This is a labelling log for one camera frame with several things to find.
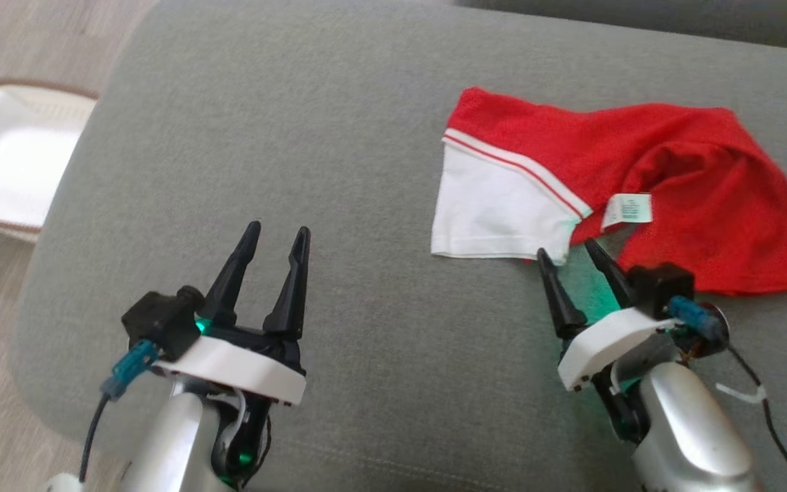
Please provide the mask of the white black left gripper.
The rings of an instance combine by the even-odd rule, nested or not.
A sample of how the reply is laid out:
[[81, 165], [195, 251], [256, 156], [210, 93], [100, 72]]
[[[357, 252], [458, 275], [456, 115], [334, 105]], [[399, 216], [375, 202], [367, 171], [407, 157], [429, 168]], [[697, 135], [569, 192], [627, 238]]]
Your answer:
[[163, 376], [188, 376], [219, 387], [243, 390], [276, 404], [300, 405], [306, 374], [298, 340], [303, 335], [308, 290], [310, 229], [299, 228], [288, 254], [288, 274], [262, 330], [234, 326], [234, 311], [247, 265], [262, 225], [250, 221], [206, 294], [202, 318], [175, 336], [151, 336]]

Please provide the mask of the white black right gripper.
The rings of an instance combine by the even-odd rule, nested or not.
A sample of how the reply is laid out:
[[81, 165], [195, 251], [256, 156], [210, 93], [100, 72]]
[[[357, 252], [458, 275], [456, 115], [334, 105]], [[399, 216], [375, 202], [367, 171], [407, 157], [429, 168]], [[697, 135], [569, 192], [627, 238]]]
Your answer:
[[584, 245], [594, 268], [606, 278], [616, 302], [622, 308], [610, 312], [585, 330], [588, 319], [574, 305], [560, 282], [558, 268], [544, 248], [537, 250], [538, 270], [555, 335], [561, 340], [572, 340], [557, 366], [560, 382], [569, 392], [581, 387], [584, 378], [590, 379], [653, 334], [669, 331], [680, 324], [678, 318], [656, 320], [636, 307], [631, 307], [636, 298], [622, 268], [594, 238], [586, 240]]

